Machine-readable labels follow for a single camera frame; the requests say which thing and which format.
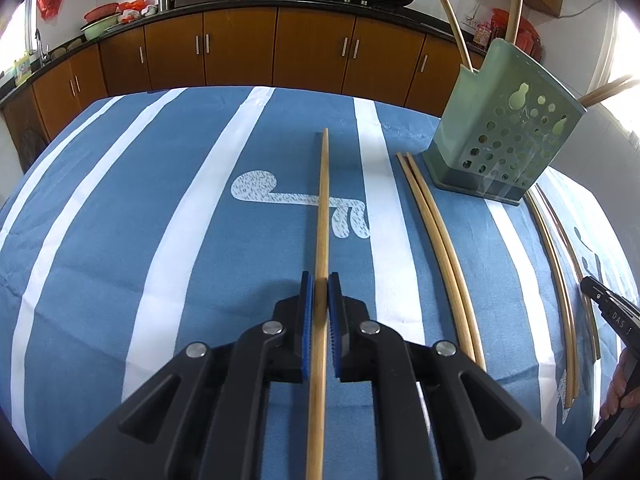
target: table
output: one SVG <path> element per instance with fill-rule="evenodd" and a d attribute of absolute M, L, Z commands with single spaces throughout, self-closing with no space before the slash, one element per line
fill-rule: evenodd
<path fill-rule="evenodd" d="M 175 352 L 234 341 L 313 271 L 322 128 L 330 131 L 330 271 L 405 339 L 456 340 L 444 284 L 395 158 L 438 120 L 288 89 L 189 88 L 102 100 L 46 149 L 0 210 L 0 407 L 37 460 L 61 457 Z M 423 175 L 428 173 L 417 158 Z M 593 195 L 539 179 L 585 273 L 638 290 Z M 587 322 L 568 255 L 580 396 L 571 410 L 558 300 L 526 206 L 431 186 L 466 277 L 488 373 L 580 459 L 620 341 Z M 368 384 L 328 371 L 325 476 L 373 479 Z M 302 478 L 306 387 L 274 384 L 263 475 Z"/>

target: countertop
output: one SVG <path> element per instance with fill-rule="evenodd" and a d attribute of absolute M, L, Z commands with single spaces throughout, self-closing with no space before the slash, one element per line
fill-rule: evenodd
<path fill-rule="evenodd" d="M 162 13 L 154 14 L 148 18 L 142 18 L 132 23 L 127 23 L 121 27 L 112 30 L 106 34 L 99 36 L 91 41 L 85 41 L 81 45 L 70 50 L 66 54 L 59 58 L 47 63 L 44 67 L 36 70 L 31 77 L 22 85 L 12 89 L 2 99 L 0 99 L 0 107 L 4 102 L 10 100 L 20 93 L 20 91 L 28 86 L 28 84 L 36 81 L 37 78 L 46 74 L 49 70 L 59 65 L 73 54 L 77 54 L 82 49 L 91 46 L 92 44 L 99 43 L 106 40 L 111 36 L 115 36 L 126 30 L 130 30 L 136 27 L 142 27 L 149 23 L 158 22 L 160 20 L 167 20 L 169 18 L 176 18 L 178 16 L 184 16 L 186 14 L 193 14 L 195 12 L 206 12 L 208 10 L 222 10 L 222 9 L 238 9 L 242 7 L 296 7 L 299 9 L 317 9 L 326 10 L 331 12 L 343 12 L 345 14 L 353 14 L 354 16 L 362 16 L 364 18 L 372 18 L 381 22 L 392 23 L 401 27 L 423 32 L 425 34 L 431 34 L 443 38 L 444 40 L 455 42 L 455 38 L 451 32 L 451 27 L 448 22 L 444 22 L 434 16 L 418 12 L 417 10 L 408 9 L 406 7 L 391 8 L 391 7 L 371 7 L 369 0 L 350 0 L 350 3 L 345 3 L 344 0 L 219 0 L 216 2 L 209 2 L 206 4 L 197 4 L 192 6 L 179 7 L 177 9 L 167 10 Z M 484 56 L 486 52 L 475 46 L 472 43 L 472 35 L 469 32 L 462 32 L 466 41 L 466 46 L 471 52 L 475 52 Z"/>

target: wooden chopstick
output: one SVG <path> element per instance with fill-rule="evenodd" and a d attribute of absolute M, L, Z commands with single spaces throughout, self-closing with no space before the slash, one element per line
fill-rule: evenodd
<path fill-rule="evenodd" d="M 453 273 L 453 268 L 451 267 L 451 262 L 447 257 L 447 251 L 444 247 L 442 236 L 438 231 L 438 227 L 433 218 L 433 215 L 431 214 L 431 211 L 427 206 L 424 196 L 422 195 L 422 192 L 418 187 L 418 183 L 416 182 L 411 169 L 407 165 L 402 154 L 398 153 L 397 155 L 398 160 L 400 161 L 400 165 L 402 166 L 402 171 L 404 171 L 404 176 L 409 182 L 411 192 L 414 194 L 415 201 L 418 204 L 420 216 L 422 216 L 422 221 L 427 228 L 427 233 L 429 234 L 431 245 L 433 246 L 433 251 L 436 254 L 436 260 L 438 261 L 438 266 L 440 267 L 440 272 L 442 273 L 444 285 L 447 290 L 447 296 L 449 297 L 449 303 L 451 305 L 451 311 L 453 314 L 453 323 L 456 327 L 460 349 L 471 360 L 475 361 L 476 355 L 474 352 L 473 341 L 471 339 L 471 333 L 469 332 L 469 325 L 466 322 L 465 308 L 462 304 L 462 297 L 460 296 L 460 291 L 458 290 L 458 285 L 456 283 L 456 277 Z"/>
<path fill-rule="evenodd" d="M 566 283 L 564 275 L 560 269 L 560 261 L 556 248 L 554 247 L 551 234 L 542 217 L 540 208 L 533 193 L 528 190 L 524 194 L 525 202 L 529 207 L 529 211 L 534 218 L 542 245 L 545 248 L 546 257 L 549 260 L 551 273 L 556 284 L 556 292 L 560 303 L 560 314 L 562 317 L 562 326 L 564 331 L 564 353 L 566 355 L 566 391 L 564 394 L 564 407 L 570 408 L 574 404 L 574 399 L 578 396 L 578 349 L 575 338 L 575 321 L 574 313 L 571 310 L 569 295 L 566 291 Z"/>
<path fill-rule="evenodd" d="M 593 92 L 590 92 L 587 95 L 582 96 L 580 99 L 578 99 L 578 102 L 585 108 L 588 108 L 587 104 L 592 102 L 599 95 L 604 94 L 604 92 L 608 92 L 613 88 L 617 88 L 618 86 L 629 81 L 632 77 L 633 77 L 632 74 L 625 74 L 622 77 L 619 77 L 618 79 L 616 79 L 615 81 L 611 81 L 610 83 L 606 83 L 602 86 L 599 86 Z"/>
<path fill-rule="evenodd" d="M 614 95 L 618 95 L 621 92 L 624 92 L 625 90 L 629 90 L 630 88 L 633 88 L 634 86 L 638 86 L 638 84 L 640 84 L 640 79 L 633 79 L 632 81 L 629 81 L 627 83 L 618 85 L 615 88 L 607 90 L 606 92 L 602 92 L 602 93 L 598 94 L 596 97 L 591 98 L 587 102 L 580 101 L 580 104 L 582 106 L 584 106 L 585 108 L 590 108 L 590 107 L 592 107 L 592 106 L 594 106 L 594 105 L 596 105 L 598 103 L 606 101 L 607 99 L 609 99 L 610 97 L 613 97 Z"/>
<path fill-rule="evenodd" d="M 329 130 L 322 132 L 316 282 L 311 332 L 309 413 L 306 434 L 306 480 L 322 480 L 324 402 L 326 393 L 327 282 L 329 277 Z"/>
<path fill-rule="evenodd" d="M 460 30 L 460 24 L 458 23 L 458 19 L 456 18 L 455 13 L 453 12 L 453 7 L 451 7 L 451 2 L 449 0 L 440 0 L 440 3 L 444 8 L 444 12 L 447 15 L 447 19 L 449 20 L 449 25 L 451 26 L 453 37 L 456 38 L 456 44 L 458 45 L 458 50 L 460 51 L 462 64 L 466 66 L 469 70 L 473 70 L 473 66 L 471 65 L 471 58 L 469 57 L 469 51 L 466 49 L 466 43 L 465 43 L 465 40 L 462 38 L 462 31 Z"/>
<path fill-rule="evenodd" d="M 571 263 L 574 266 L 575 275 L 577 276 L 578 283 L 579 283 L 582 281 L 584 275 L 582 273 L 582 268 L 580 267 L 580 263 L 578 263 L 578 257 L 575 254 L 574 247 L 571 245 L 571 241 L 569 240 L 569 237 L 567 236 L 566 231 L 564 230 L 564 226 L 562 225 L 562 222 L 558 218 L 558 214 L 556 213 L 556 210 L 551 205 L 551 202 L 549 202 L 549 199 L 546 197 L 545 192 L 542 191 L 540 184 L 536 184 L 536 190 L 540 194 L 540 197 L 542 198 L 542 202 L 546 206 L 546 210 L 549 211 L 549 214 L 556 226 L 556 230 L 560 235 L 560 239 L 562 240 L 562 243 L 564 244 L 567 252 L 569 253 L 569 258 L 571 259 Z M 590 329 L 589 336 L 591 339 L 591 356 L 593 358 L 593 362 L 596 362 L 598 359 L 600 359 L 600 355 L 601 355 L 600 354 L 600 337 L 598 335 L 598 325 L 596 324 L 596 317 L 593 313 L 591 300 L 587 297 L 587 295 L 583 294 L 582 292 L 580 292 L 580 298 L 582 298 L 582 304 L 584 305 L 584 310 L 587 315 L 587 320 L 589 321 L 589 329 Z"/>
<path fill-rule="evenodd" d="M 484 360 L 484 351 L 482 349 L 482 340 L 480 339 L 480 331 L 478 330 L 476 313 L 474 312 L 474 306 L 471 303 L 471 296 L 469 295 L 469 289 L 466 286 L 465 275 L 462 273 L 462 267 L 460 267 L 460 261 L 458 260 L 458 255 L 456 254 L 456 250 L 453 247 L 451 237 L 449 236 L 449 231 L 444 223 L 444 220 L 442 219 L 442 215 L 440 214 L 438 205 L 433 199 L 433 195 L 429 190 L 429 186 L 427 186 L 427 183 L 425 182 L 424 177 L 420 172 L 420 168 L 418 168 L 418 165 L 415 163 L 415 160 L 411 153 L 407 153 L 406 158 L 409 161 L 409 166 L 414 173 L 414 177 L 417 180 L 418 187 L 422 192 L 422 196 L 424 197 L 431 215 L 436 222 L 436 227 L 444 243 L 444 248 L 447 252 L 449 263 L 451 264 L 451 267 L 453 269 L 456 285 L 458 286 L 460 298 L 462 299 L 462 306 L 465 309 L 466 323 L 469 326 L 469 332 L 471 334 L 471 342 L 474 347 L 476 364 L 481 367 L 482 370 L 486 371 L 486 362 Z"/>
<path fill-rule="evenodd" d="M 511 0 L 509 7 L 509 21 L 507 23 L 507 33 L 505 41 L 516 44 L 518 28 L 520 27 L 520 16 L 522 15 L 522 3 L 524 0 Z"/>

